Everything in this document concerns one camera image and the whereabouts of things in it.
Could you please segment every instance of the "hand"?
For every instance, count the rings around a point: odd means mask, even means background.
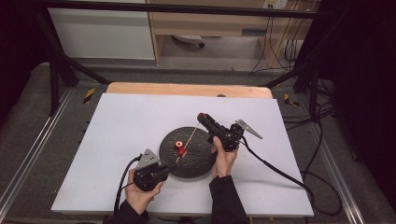
[[[128,183],[134,181],[134,169],[129,171]],[[154,200],[154,196],[161,192],[161,187],[163,182],[158,183],[158,185],[152,191],[143,191],[139,189],[135,184],[129,185],[125,188],[126,201],[137,214],[142,215],[143,212],[149,205],[149,202]]]
[[[233,168],[233,162],[236,159],[236,154],[238,152],[238,147],[231,152],[224,151],[221,141],[215,136],[213,137],[213,147],[212,153],[218,152],[216,157],[215,165],[212,169],[212,176],[223,177],[231,174],[231,169]]]

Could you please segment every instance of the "black sleeve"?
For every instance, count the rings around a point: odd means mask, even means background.
[[[119,212],[109,220],[106,220],[105,224],[146,224],[149,221],[149,214],[145,211],[141,216],[124,201]]]
[[[209,187],[213,199],[211,223],[249,223],[230,175],[217,176],[210,182]]]

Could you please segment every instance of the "white table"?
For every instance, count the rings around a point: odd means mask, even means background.
[[[146,148],[159,155],[163,138],[176,128],[194,127],[200,112],[226,127],[243,119],[263,136],[261,140],[246,133],[249,146],[278,169],[302,180],[276,100],[105,93],[51,210],[111,214],[128,162]],[[304,189],[267,168],[243,145],[232,176],[249,217],[313,216]],[[170,175],[148,211],[158,216],[210,214],[211,179],[210,172],[194,179]]]

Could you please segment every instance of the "gray carpet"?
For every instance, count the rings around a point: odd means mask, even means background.
[[[134,82],[171,82],[171,83],[196,83],[196,84],[240,84],[257,86],[272,80],[279,74],[260,73],[248,76],[244,72],[220,71],[178,71],[158,69],[93,69],[100,75],[116,81]],[[82,84],[90,81],[89,78],[79,75],[84,79]],[[273,90],[274,97],[279,102],[283,116],[302,116],[304,111],[300,106],[285,105],[283,96],[287,92],[290,98],[298,98],[292,93],[294,79],[290,79]],[[30,218],[45,223],[57,223],[55,220],[97,220],[101,216],[66,216],[50,211],[55,199],[55,190],[62,185],[67,170],[78,150],[78,141],[83,138],[88,127],[87,121],[92,117],[94,109],[106,86],[96,88],[89,104],[82,103],[88,86],[75,88],[71,99],[53,130],[51,137],[43,148],[31,173],[21,188],[20,193],[7,213],[7,219]],[[48,69],[38,67],[25,89],[21,101],[14,106],[6,123],[0,132],[0,190],[7,187],[8,182],[17,171],[19,164],[35,141],[40,129],[43,127],[50,111],[50,92]],[[347,144],[345,134],[340,128],[337,118],[327,117],[323,120],[323,132],[332,154],[336,158],[341,171],[348,183],[361,213],[367,223],[396,223],[394,211],[379,190],[363,163],[351,159],[350,146]],[[289,131],[290,142],[300,169],[304,169],[317,145],[312,129],[309,125]],[[330,181],[324,163],[318,155],[310,171]],[[315,192],[317,206],[326,211],[336,209],[337,202],[329,188],[316,179],[308,177],[306,183]],[[301,218],[276,218],[278,223],[304,223]],[[208,223],[208,218],[200,218],[196,223]],[[322,215],[315,211],[315,216],[309,218],[310,223],[348,223],[344,212],[335,217]],[[154,218],[150,223],[170,223],[159,218]],[[268,218],[255,218],[254,223],[269,223]]]

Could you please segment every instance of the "black round object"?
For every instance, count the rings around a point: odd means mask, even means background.
[[[177,150],[175,142],[183,142],[186,146],[194,128],[183,127],[170,132],[163,139],[160,146],[160,159],[162,164],[172,164],[177,160]],[[176,170],[171,174],[181,178],[195,178],[206,174],[212,168],[208,162],[211,152],[211,145],[207,142],[209,134],[197,129],[194,136],[187,145],[187,154],[178,161]]]

